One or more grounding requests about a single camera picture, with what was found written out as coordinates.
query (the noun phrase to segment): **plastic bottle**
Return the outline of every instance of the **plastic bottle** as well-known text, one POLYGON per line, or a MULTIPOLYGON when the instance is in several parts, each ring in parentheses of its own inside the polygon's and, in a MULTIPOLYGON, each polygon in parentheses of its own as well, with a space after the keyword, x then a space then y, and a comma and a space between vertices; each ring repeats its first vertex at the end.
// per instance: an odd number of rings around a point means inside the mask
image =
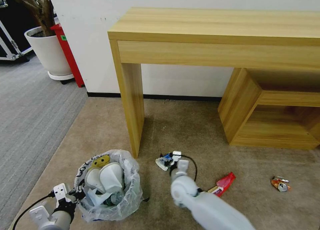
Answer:
POLYGON ((124 193, 122 191, 115 192, 107 200, 105 200, 103 203, 108 206, 116 206, 121 202, 123 197, 124 197, 124 193))

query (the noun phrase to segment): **wooden cabinet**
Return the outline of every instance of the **wooden cabinet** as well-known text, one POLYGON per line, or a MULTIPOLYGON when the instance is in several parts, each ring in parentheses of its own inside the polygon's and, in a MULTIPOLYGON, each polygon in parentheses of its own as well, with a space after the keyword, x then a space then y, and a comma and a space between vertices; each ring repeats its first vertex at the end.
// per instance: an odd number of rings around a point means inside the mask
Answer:
POLYGON ((231 145, 320 144, 320 73, 235 68, 219 115, 231 145))

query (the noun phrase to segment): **beige carpet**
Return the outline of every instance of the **beige carpet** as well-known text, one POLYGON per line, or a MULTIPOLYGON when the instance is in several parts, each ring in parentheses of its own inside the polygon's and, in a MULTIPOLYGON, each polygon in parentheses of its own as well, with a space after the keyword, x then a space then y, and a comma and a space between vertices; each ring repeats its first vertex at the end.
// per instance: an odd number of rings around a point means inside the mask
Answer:
MULTIPOLYGON (((87 224, 77 210, 71 229, 202 229, 187 209, 174 205, 169 174, 154 162, 161 152, 180 150, 196 161, 202 189, 213 187, 230 171, 235 173, 237 179, 222 199, 245 214, 256 229, 318 230, 320 150, 229 146, 217 107, 208 102, 145 100, 138 162, 144 196, 150 201, 121 222, 87 224), (274 175, 289 179, 292 191, 278 192, 270 184, 274 175)), ((73 185, 78 167, 92 155, 117 148, 130 149, 121 100, 89 98, 22 209, 54 185, 73 185)), ((192 167, 189 174, 194 174, 192 167)), ((17 229, 37 227, 25 215, 17 229)))

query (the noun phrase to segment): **trash bag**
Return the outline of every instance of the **trash bag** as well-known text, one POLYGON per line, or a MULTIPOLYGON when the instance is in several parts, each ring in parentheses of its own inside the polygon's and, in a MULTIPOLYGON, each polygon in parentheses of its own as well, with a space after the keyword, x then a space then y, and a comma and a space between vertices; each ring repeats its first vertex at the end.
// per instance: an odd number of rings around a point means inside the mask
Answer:
POLYGON ((95 220, 123 220, 136 210, 138 210, 142 198, 142 189, 140 186, 140 176, 139 176, 139 164, 131 156, 128 151, 114 149, 109 150, 103 154, 95 155, 90 160, 86 161, 78 170, 78 174, 74 180, 74 187, 84 183, 85 176, 88 169, 91 167, 91 163, 104 155, 110 156, 110 162, 120 163, 124 171, 124 198, 116 206, 106 206, 99 205, 93 206, 90 204, 90 200, 84 198, 79 201, 77 205, 82 212, 82 217, 86 222, 91 222, 95 220))

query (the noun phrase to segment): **wire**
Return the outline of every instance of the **wire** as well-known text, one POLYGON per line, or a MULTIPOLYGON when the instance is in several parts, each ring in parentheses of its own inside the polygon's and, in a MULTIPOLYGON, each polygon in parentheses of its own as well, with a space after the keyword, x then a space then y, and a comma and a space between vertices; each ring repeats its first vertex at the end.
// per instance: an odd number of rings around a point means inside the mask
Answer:
POLYGON ((178 155, 178 154, 172 154, 172 155, 185 157, 185 158, 190 159, 190 160, 193 162, 194 167, 195 167, 195 169, 196 169, 196 173, 195 173, 195 175, 194 175, 194 181, 196 181, 196 180, 197 180, 197 174, 198 174, 198 167, 197 167, 196 162, 193 160, 193 158, 191 158, 191 157, 189 157, 189 156, 186 156, 186 155, 183 155, 183 154, 181 154, 181 155, 178 155))
POLYGON ((35 203, 31 204, 26 210, 24 210, 20 215, 19 217, 17 218, 17 220, 14 222, 14 225, 13 225, 13 228, 12 230, 15 230, 16 229, 16 226, 17 226, 17 223, 18 221, 20 220, 20 218, 30 209, 32 208, 34 205, 36 205, 37 203, 41 202, 42 200, 48 198, 48 197, 54 197, 54 192, 51 191, 47 196, 43 197, 43 198, 40 198, 38 201, 36 201, 35 203))

